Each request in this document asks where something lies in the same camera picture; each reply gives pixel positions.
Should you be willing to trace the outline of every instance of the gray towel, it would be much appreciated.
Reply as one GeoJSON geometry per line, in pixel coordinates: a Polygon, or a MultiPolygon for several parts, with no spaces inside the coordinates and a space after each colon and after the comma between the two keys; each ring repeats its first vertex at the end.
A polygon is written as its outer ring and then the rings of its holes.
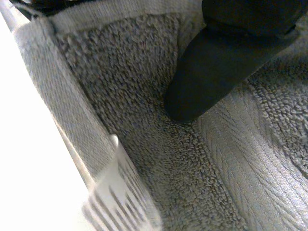
{"type": "Polygon", "coordinates": [[[15,37],[85,174],[109,163],[117,134],[164,230],[306,230],[306,34],[198,121],[175,125],[163,95],[204,26],[200,4],[90,2],[15,37]]]}

